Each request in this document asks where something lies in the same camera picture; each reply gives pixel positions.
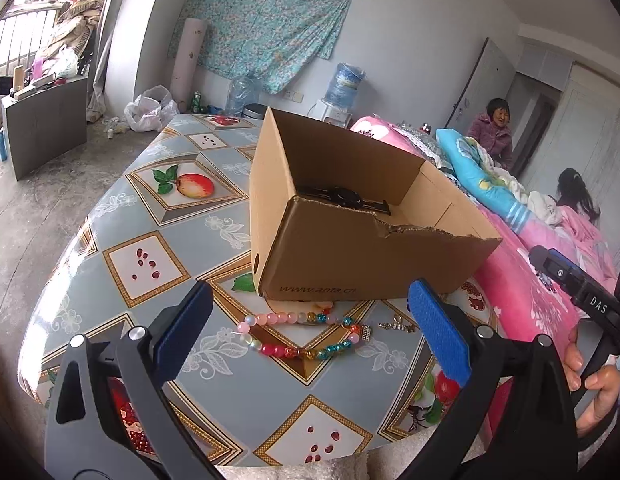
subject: finger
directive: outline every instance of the finger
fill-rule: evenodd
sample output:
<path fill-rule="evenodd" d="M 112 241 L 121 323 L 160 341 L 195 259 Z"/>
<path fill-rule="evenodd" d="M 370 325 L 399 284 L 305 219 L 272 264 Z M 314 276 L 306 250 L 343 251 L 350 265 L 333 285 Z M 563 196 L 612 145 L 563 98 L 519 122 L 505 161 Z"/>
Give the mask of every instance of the finger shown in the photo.
<path fill-rule="evenodd" d="M 599 390 L 594 399 L 594 416 L 597 420 L 605 417 L 615 405 L 620 390 L 620 371 L 614 365 L 603 366 L 585 380 L 589 390 Z"/>
<path fill-rule="evenodd" d="M 567 364 L 562 364 L 564 365 L 565 380 L 568 381 L 568 389 L 571 392 L 578 390 L 581 386 L 581 378 L 579 377 L 579 374 L 575 372 L 572 368 L 570 368 Z"/>
<path fill-rule="evenodd" d="M 576 343 L 577 342 L 577 335 L 579 333 L 578 331 L 579 325 L 575 325 L 572 327 L 572 329 L 570 330 L 570 333 L 568 333 L 568 341 L 570 341 L 571 343 Z"/>
<path fill-rule="evenodd" d="M 575 343 L 570 343 L 566 349 L 564 354 L 564 363 L 567 364 L 572 370 L 578 372 L 581 370 L 583 366 L 583 357 L 581 356 L 581 352 L 577 348 Z"/>

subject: curtain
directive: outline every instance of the curtain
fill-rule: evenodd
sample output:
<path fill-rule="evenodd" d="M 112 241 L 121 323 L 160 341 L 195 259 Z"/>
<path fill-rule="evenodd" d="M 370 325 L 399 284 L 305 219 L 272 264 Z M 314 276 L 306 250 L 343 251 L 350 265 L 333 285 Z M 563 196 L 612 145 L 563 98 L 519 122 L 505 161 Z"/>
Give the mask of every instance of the curtain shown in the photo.
<path fill-rule="evenodd" d="M 186 18 L 209 26 L 198 64 L 234 78 L 250 70 L 271 94 L 315 56 L 329 59 L 351 0 L 187 0 L 172 34 L 176 54 Z"/>

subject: woman in purple jacket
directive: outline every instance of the woman in purple jacket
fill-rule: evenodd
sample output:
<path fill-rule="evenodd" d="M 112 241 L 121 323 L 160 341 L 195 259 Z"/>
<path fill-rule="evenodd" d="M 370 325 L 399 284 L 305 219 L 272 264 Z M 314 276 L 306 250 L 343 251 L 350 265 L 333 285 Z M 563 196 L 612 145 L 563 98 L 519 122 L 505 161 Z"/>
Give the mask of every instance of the woman in purple jacket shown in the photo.
<path fill-rule="evenodd" d="M 487 113 L 478 115 L 472 121 L 466 137 L 476 139 L 494 162 L 509 171 L 512 169 L 512 134 L 508 128 L 508 102 L 505 99 L 493 99 L 485 111 Z"/>

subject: concrete floor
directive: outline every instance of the concrete floor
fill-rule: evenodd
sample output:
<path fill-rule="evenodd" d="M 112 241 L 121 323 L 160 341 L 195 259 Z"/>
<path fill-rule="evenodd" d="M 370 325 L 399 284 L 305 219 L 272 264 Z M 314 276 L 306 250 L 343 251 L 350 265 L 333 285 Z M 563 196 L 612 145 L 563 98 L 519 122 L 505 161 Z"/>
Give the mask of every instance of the concrete floor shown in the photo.
<path fill-rule="evenodd" d="M 0 161 L 0 375 L 12 427 L 42 462 L 46 410 L 16 382 L 16 362 L 30 314 L 65 245 L 98 199 L 152 142 L 156 132 L 107 139 L 100 123 L 88 142 L 16 182 Z"/>

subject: human hand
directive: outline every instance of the human hand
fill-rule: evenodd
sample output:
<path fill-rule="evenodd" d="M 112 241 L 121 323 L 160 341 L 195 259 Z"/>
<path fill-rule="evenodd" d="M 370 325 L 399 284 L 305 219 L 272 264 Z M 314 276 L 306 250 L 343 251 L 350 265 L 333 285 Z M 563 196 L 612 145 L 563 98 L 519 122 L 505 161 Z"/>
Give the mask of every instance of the human hand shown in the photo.
<path fill-rule="evenodd" d="M 583 366 L 583 357 L 577 349 L 577 327 L 574 326 L 568 335 L 570 344 L 565 349 L 564 372 L 571 392 L 581 387 L 578 371 Z M 614 407 L 620 390 L 620 371 L 613 365 L 604 365 L 586 378 L 588 390 L 599 390 L 599 393 L 577 420 L 577 435 L 582 437 L 592 430 Z"/>

